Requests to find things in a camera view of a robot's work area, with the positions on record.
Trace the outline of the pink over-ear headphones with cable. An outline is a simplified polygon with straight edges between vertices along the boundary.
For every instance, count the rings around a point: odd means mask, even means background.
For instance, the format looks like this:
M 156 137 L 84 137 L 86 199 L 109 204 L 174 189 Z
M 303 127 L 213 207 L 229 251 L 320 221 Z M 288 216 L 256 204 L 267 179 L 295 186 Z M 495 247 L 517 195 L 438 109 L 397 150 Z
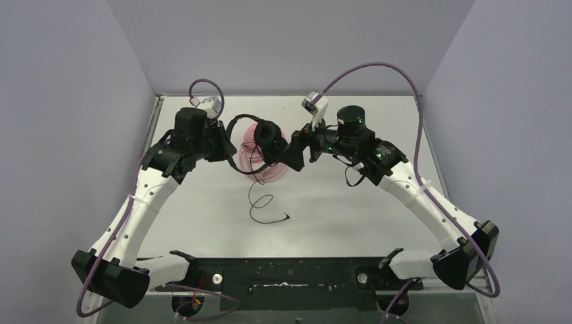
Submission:
M 262 158 L 262 150 L 258 148 L 254 141 L 254 131 L 258 124 L 252 124 L 244 133 L 243 140 L 239 147 L 239 162 L 238 167 L 242 171 L 253 172 L 261 167 L 264 170 L 257 174 L 249 175 L 250 178 L 257 178 L 264 182 L 273 182 L 282 177 L 287 171 L 284 164 L 276 164 L 268 166 Z

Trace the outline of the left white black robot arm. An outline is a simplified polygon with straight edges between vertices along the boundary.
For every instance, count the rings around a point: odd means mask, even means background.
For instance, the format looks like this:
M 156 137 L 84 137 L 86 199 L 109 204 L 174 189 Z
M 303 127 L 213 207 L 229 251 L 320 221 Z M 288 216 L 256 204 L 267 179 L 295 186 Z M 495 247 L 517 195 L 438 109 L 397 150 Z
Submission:
M 86 293 L 95 293 L 126 308 L 135 307 L 151 288 L 177 282 L 191 288 L 200 270 L 182 252 L 138 259 L 141 245 L 167 199 L 198 161 L 225 161 L 236 154 L 218 119 L 220 108 L 184 107 L 173 129 L 143 156 L 132 189 L 105 233 L 87 251 L 78 250 L 71 265 L 82 282 L 76 304 L 81 317 Z

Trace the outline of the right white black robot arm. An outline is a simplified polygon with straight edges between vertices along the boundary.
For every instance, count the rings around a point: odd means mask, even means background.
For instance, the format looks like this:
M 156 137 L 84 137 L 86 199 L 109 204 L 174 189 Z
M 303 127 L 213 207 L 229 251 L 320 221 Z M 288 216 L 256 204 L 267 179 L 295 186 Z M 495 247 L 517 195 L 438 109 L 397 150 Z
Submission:
M 279 162 L 301 171 L 304 149 L 315 162 L 321 154 L 348 160 L 362 178 L 394 196 L 436 237 L 437 249 L 397 248 L 380 262 L 379 278 L 396 288 L 410 278 L 437 278 L 455 290 L 462 290 L 481 271 L 484 254 L 490 259 L 499 235 L 491 221 L 481 222 L 448 201 L 429 181 L 418 181 L 413 163 L 394 144 L 377 138 L 366 126 L 365 111 L 349 105 L 337 112 L 337 125 L 324 121 L 306 124 L 283 145 Z

